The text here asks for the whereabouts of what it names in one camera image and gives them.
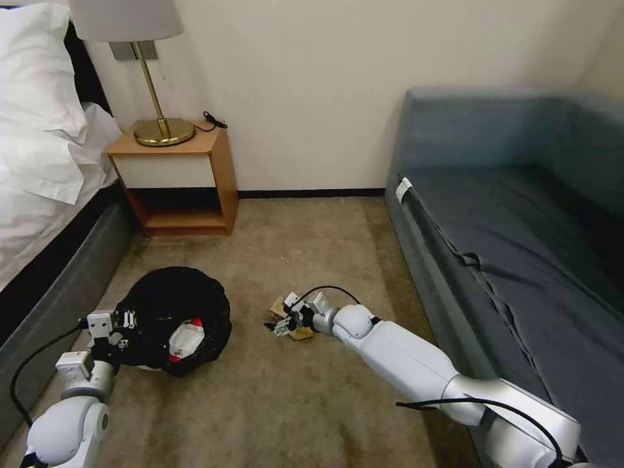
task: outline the black cable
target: black cable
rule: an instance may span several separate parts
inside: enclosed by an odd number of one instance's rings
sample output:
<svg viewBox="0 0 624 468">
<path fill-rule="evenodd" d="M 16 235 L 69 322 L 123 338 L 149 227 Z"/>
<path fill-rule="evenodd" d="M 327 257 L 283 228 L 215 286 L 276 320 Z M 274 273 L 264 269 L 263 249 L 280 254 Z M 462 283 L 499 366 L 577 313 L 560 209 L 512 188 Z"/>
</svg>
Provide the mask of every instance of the black cable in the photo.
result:
<svg viewBox="0 0 624 468">
<path fill-rule="evenodd" d="M 434 410 L 435 409 L 435 408 L 429 408 L 430 405 L 446 404 L 446 403 L 481 403 L 481 404 L 489 404 L 489 405 L 492 405 L 492 406 L 498 406 L 500 408 L 504 408 L 504 409 L 506 409 L 508 411 L 511 411 L 512 413 L 517 414 L 518 416 L 522 416 L 527 421 L 529 421 L 531 424 L 533 424 L 537 429 L 542 431 L 544 433 L 544 435 L 546 436 L 546 438 L 551 442 L 552 446 L 554 447 L 555 459 L 549 465 L 549 468 L 563 468 L 563 467 L 569 467 L 571 465 L 570 463 L 568 463 L 567 461 L 564 460 L 564 454 L 561 451 L 561 447 L 557 443 L 557 440 L 553 437 L 553 435 L 550 432 L 548 432 L 548 430 L 544 426 L 542 426 L 538 421 L 536 421 L 534 418 L 532 418 L 531 416 L 529 416 L 525 412 L 520 411 L 519 409 L 514 408 L 513 406 L 510 406 L 508 404 L 500 403 L 500 402 L 497 402 L 497 401 L 494 401 L 494 400 L 486 400 L 484 398 L 467 397 L 467 398 L 443 398 L 441 400 L 427 400 L 427 401 L 414 402 L 414 403 L 401 403 L 401 402 L 397 402 L 396 405 L 400 406 L 401 408 L 409 408 L 411 410 L 427 411 L 427 410 Z"/>
<path fill-rule="evenodd" d="M 208 130 L 198 127 L 197 125 L 195 125 L 196 129 L 199 129 L 203 132 L 211 132 L 212 130 L 216 129 L 217 127 L 222 128 L 222 129 L 226 129 L 228 128 L 228 125 L 224 122 L 221 122 L 219 120 L 217 120 L 210 112 L 208 112 L 207 110 L 205 110 L 203 112 L 203 118 L 206 120 L 206 122 L 210 122 L 213 126 L 211 128 L 209 128 Z"/>
<path fill-rule="evenodd" d="M 359 300 L 358 300 L 358 299 L 356 299 L 356 297 L 355 297 L 353 294 L 351 294 L 350 292 L 348 292 L 346 289 L 341 288 L 340 286 L 334 286 L 334 285 L 323 285 L 323 286 L 316 286 L 315 288 L 310 289 L 310 290 L 309 290 L 307 293 L 305 293 L 303 296 L 299 297 L 299 299 L 297 299 L 293 305 L 289 305 L 289 306 L 285 307 L 286 309 L 288 309 L 288 310 L 286 310 L 286 312 L 288 312 L 288 311 L 292 310 L 292 308 L 293 308 L 294 306 L 296 306 L 297 304 L 299 304 L 302 300 L 304 300 L 305 298 L 307 298 L 307 297 L 308 297 L 310 294 L 312 294 L 313 292 L 318 291 L 319 289 L 335 289 L 336 291 L 342 291 L 342 292 L 343 292 L 343 293 L 345 293 L 347 296 L 349 296 L 351 299 L 353 299 L 353 300 L 356 302 L 356 304 L 359 304 L 359 303 L 360 303 L 360 302 L 359 302 Z"/>
<path fill-rule="evenodd" d="M 213 126 L 212 126 L 212 127 L 210 127 L 208 130 L 206 130 L 206 129 L 204 129 L 204 128 L 201 128 L 201 127 L 200 127 L 200 126 L 198 126 L 198 125 L 194 125 L 194 127 L 195 127 L 197 130 L 201 130 L 201 131 L 203 131 L 204 133 L 208 133 L 208 132 L 211 132 L 212 130 L 216 129 L 216 125 L 215 125 L 215 124 L 213 124 Z"/>
<path fill-rule="evenodd" d="M 18 378 L 20 377 L 21 372 L 28 365 L 28 363 L 32 361 L 40 352 L 45 351 L 47 348 L 61 341 L 63 338 L 67 338 L 72 333 L 78 332 L 79 330 L 83 330 L 84 328 L 86 328 L 86 319 L 81 318 L 80 321 L 78 322 L 78 325 L 76 325 L 74 328 L 66 331 L 62 335 L 59 335 L 58 337 L 54 338 L 52 341 L 47 342 L 46 344 L 38 348 L 35 352 L 33 352 L 30 356 L 28 356 L 26 359 L 24 359 L 24 361 L 19 365 L 19 367 L 13 373 L 13 377 L 11 378 L 11 386 L 9 389 L 9 394 L 11 396 L 11 401 L 13 401 L 13 405 L 15 405 L 15 408 L 19 411 L 19 414 L 21 414 L 21 416 L 24 418 L 24 421 L 26 422 L 26 424 L 28 424 L 28 427 L 32 427 L 33 420 L 31 419 L 31 416 L 28 414 L 28 411 L 26 411 L 26 408 L 24 408 L 24 405 L 21 403 L 16 393 L 16 386 L 18 384 Z"/>
</svg>

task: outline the gray sofa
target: gray sofa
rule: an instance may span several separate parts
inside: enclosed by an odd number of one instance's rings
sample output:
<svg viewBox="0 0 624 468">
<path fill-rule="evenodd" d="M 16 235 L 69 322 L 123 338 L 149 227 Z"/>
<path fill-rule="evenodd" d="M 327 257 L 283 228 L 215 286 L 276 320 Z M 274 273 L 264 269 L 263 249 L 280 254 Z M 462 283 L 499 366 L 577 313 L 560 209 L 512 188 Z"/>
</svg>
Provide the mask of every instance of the gray sofa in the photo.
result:
<svg viewBox="0 0 624 468">
<path fill-rule="evenodd" d="M 457 368 L 553 402 L 581 422 L 581 456 L 623 466 L 624 105 L 410 90 L 386 203 Z"/>
</svg>

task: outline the trash bin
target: trash bin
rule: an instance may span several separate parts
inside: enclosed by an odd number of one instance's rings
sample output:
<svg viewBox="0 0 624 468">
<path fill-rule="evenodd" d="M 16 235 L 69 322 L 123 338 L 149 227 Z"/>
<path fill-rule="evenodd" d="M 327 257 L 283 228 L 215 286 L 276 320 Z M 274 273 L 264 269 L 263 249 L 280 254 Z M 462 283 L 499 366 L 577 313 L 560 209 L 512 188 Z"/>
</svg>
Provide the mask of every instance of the trash bin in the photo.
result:
<svg viewBox="0 0 624 468">
<path fill-rule="evenodd" d="M 223 286 L 202 271 L 154 270 L 115 308 L 120 363 L 184 376 L 219 357 L 232 330 L 229 312 Z"/>
</svg>

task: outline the white pillow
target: white pillow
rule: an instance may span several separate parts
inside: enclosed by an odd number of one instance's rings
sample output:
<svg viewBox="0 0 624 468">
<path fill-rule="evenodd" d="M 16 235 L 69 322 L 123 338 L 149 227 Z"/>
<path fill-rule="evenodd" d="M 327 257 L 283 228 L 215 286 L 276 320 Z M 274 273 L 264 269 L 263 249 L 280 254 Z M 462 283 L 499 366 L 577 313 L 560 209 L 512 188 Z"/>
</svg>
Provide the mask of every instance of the white pillow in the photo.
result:
<svg viewBox="0 0 624 468">
<path fill-rule="evenodd" d="M 0 9 L 0 124 L 62 131 L 84 142 L 86 117 L 63 44 L 66 6 Z"/>
<path fill-rule="evenodd" d="M 13 189 L 75 204 L 85 182 L 84 149 L 53 133 L 0 126 L 0 174 Z"/>
</svg>

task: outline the beige carpet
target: beige carpet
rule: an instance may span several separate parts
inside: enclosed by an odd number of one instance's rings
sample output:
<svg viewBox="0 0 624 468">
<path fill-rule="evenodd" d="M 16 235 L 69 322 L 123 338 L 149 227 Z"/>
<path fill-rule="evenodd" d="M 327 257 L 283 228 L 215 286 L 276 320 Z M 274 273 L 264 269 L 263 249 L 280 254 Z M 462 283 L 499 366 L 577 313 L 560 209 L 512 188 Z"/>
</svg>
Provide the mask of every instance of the beige carpet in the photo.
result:
<svg viewBox="0 0 624 468">
<path fill-rule="evenodd" d="M 403 397 L 337 341 L 296 343 L 262 326 L 277 296 L 332 283 L 432 339 L 382 199 L 246 200 L 232 237 L 137 237 L 101 307 L 168 265 L 223 284 L 232 336 L 218 361 L 182 379 L 123 368 L 98 467 L 478 465 L 466 429 L 438 412 L 395 407 Z M 59 391 L 53 382 L 35 413 Z M 19 465 L 24 444 L 22 429 L 3 466 Z"/>
</svg>

